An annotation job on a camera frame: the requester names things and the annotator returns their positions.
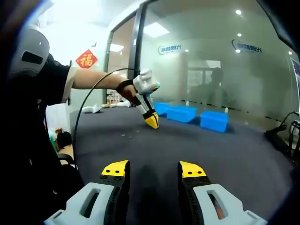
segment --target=black wrist strap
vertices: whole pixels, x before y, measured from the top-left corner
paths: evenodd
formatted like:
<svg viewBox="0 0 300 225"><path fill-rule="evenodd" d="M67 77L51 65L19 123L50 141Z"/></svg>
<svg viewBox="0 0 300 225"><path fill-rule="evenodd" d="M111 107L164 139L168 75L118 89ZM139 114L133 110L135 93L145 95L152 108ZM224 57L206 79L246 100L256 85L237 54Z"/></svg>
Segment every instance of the black wrist strap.
<svg viewBox="0 0 300 225"><path fill-rule="evenodd" d="M123 89L128 86L128 85L133 85L133 80L126 80L126 81L123 81L121 82L118 87L116 88L116 91L118 93L121 93L123 91Z"/></svg>

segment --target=glass wall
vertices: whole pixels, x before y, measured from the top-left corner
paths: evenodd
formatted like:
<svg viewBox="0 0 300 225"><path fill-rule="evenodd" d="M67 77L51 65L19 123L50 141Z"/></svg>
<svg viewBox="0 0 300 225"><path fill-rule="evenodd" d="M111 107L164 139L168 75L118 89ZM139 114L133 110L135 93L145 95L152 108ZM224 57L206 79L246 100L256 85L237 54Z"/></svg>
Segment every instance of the glass wall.
<svg viewBox="0 0 300 225"><path fill-rule="evenodd" d="M135 16L120 26L112 35L111 51L108 58L108 72L127 68L131 49L131 39ZM115 72L127 78L127 71ZM116 90L106 91L106 103L115 104L125 99Z"/></svg>
<svg viewBox="0 0 300 225"><path fill-rule="evenodd" d="M141 68L161 82L155 101L229 107L282 119L298 110L291 59L255 0L149 4Z"/></svg>

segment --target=hand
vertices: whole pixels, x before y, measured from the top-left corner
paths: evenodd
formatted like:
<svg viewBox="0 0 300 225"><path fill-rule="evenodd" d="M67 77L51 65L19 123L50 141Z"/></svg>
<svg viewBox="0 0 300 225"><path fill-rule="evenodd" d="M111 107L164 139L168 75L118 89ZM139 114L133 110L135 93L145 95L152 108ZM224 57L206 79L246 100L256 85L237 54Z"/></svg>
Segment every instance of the hand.
<svg viewBox="0 0 300 225"><path fill-rule="evenodd" d="M134 105L133 103L133 97L136 95L136 90L133 85L126 86L123 91L121 92L121 95L126 98L131 105Z"/></svg>

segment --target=gray carpet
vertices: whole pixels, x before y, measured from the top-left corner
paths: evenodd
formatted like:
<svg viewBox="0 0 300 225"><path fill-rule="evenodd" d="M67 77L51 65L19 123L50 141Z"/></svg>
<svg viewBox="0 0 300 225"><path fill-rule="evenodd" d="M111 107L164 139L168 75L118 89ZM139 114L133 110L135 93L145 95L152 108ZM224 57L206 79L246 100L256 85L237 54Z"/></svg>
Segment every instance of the gray carpet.
<svg viewBox="0 0 300 225"><path fill-rule="evenodd" d="M225 134L219 134L160 118L160 129L154 130L135 108L106 109L81 115L76 145L85 183L97 182L106 165L130 160L130 225L181 224L179 161L201 166L213 183L243 202L244 210L264 219L274 213L291 186L293 166L265 140L263 131L232 122Z"/></svg>

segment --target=black cable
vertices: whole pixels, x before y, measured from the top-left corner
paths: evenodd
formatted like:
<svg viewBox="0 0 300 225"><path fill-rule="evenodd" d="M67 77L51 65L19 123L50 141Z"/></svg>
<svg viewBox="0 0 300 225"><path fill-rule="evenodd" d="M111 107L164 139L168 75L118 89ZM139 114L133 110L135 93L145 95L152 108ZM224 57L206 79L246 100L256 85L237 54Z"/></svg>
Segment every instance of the black cable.
<svg viewBox="0 0 300 225"><path fill-rule="evenodd" d="M293 140L294 140L294 136L293 136L293 133L294 133L294 130L297 126L297 122L293 121L290 125L290 129L289 129L289 148L288 148L288 155L289 156L292 156L292 149L293 149Z"/></svg>
<svg viewBox="0 0 300 225"><path fill-rule="evenodd" d="M76 134L77 134L77 127L78 127L78 122L79 122L79 118L80 118L80 114L81 114L81 111L83 110L83 106L86 102L86 100L88 99L88 97L90 96L91 92L95 89L95 87L101 82L103 81L103 79L105 79L106 77L108 77L109 75L113 74L114 72L117 72L117 71L120 71L120 70L134 70L134 69L131 69L131 68L122 68L122 69L117 69L115 71L112 71L111 73L108 73L106 74L104 77L102 77L100 80L98 80L94 86L90 89L89 93L87 94L87 96L85 97L85 99L83 100L81 106L80 106L80 109L79 109L79 112L78 112L78 115L77 115L77 119L76 119L76 123L75 123L75 127L74 127L74 132L73 132L73 150L75 152L75 143L76 143Z"/></svg>
<svg viewBox="0 0 300 225"><path fill-rule="evenodd" d="M47 109L47 106L46 106L46 108L45 108L44 120L45 120L45 128L46 128L46 131L47 131L47 133L48 133L49 131L48 131L47 118L46 118L46 109Z"/></svg>
<svg viewBox="0 0 300 225"><path fill-rule="evenodd" d="M297 159L298 158L298 155L300 154L300 135L298 135L298 141L297 141L297 145L296 145L296 148L294 150L294 153L292 155L292 160L297 164L297 161L299 163L299 160Z"/></svg>
<svg viewBox="0 0 300 225"><path fill-rule="evenodd" d="M281 127L283 125L283 123L286 121L286 119L291 115L291 114L295 114L297 116L300 116L299 112L293 111L290 112L289 114L287 114L287 116L285 117L285 119L281 122L281 124L279 125L279 127Z"/></svg>

